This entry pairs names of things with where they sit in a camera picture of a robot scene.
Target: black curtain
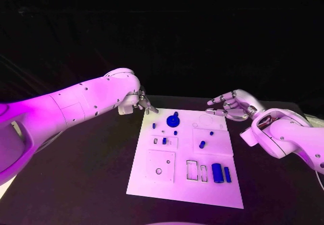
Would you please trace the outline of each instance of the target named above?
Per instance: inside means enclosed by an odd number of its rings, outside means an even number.
[[[208,4],[195,11],[185,4],[158,7],[2,1],[0,101],[35,97],[126,67],[150,95],[212,98],[240,88],[322,116],[319,1]]]

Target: white board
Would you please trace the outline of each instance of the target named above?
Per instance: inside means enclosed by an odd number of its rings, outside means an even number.
[[[224,118],[201,111],[158,110],[158,114],[143,115],[126,194],[241,209]],[[165,121],[174,112],[178,112],[179,125],[171,128]],[[195,168],[188,168],[186,161]],[[212,163],[228,167],[231,183],[225,183],[225,178],[224,183],[212,182]],[[197,180],[186,179],[188,171]]]

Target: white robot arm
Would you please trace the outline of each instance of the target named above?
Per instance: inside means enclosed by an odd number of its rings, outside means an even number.
[[[324,174],[324,128],[312,127],[306,119],[286,109],[264,109],[254,97],[234,90],[212,98],[207,105],[224,101],[224,110],[205,109],[205,113],[243,121],[250,127],[240,133],[248,146],[258,144],[274,158],[294,153],[307,166]]]
[[[146,113],[158,113],[133,72],[126,68],[47,95],[0,104],[0,185],[22,169],[34,152],[51,142],[53,135],[114,107],[120,115],[132,113],[136,107],[145,108]]]

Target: blue object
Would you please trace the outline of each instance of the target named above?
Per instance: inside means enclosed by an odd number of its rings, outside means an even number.
[[[201,141],[201,142],[199,142],[199,145],[198,145],[198,148],[201,148],[201,149],[202,149],[202,148],[204,148],[204,145],[205,145],[205,142],[204,142],[204,141]]]
[[[222,177],[222,173],[221,173],[221,165],[218,163],[212,163],[211,170],[212,170],[214,183],[217,183],[217,184],[222,183],[224,177]]]
[[[166,118],[166,126],[176,127],[179,124],[178,114],[176,112]]]
[[[228,175],[228,168],[224,167],[224,177],[225,177],[225,182],[231,183],[230,175]]]

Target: tabletop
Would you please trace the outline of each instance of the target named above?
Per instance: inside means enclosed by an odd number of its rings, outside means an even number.
[[[148,96],[158,108],[204,110],[207,98]],[[296,104],[261,102],[267,108]],[[112,110],[68,128],[34,154],[0,199],[4,225],[322,224],[324,193],[294,154],[276,159],[238,133],[250,120],[225,120],[244,209],[126,195],[143,111]]]

